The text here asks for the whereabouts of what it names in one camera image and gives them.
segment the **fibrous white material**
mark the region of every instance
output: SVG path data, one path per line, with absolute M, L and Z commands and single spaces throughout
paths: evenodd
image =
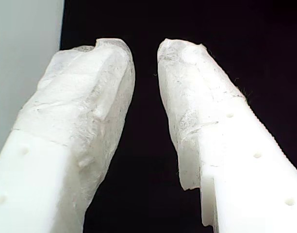
M 0 154 L 0 233 L 80 233 L 134 88 L 120 39 L 56 53 Z
M 297 170 L 203 45 L 166 39 L 158 75 L 184 190 L 215 233 L 297 232 Z

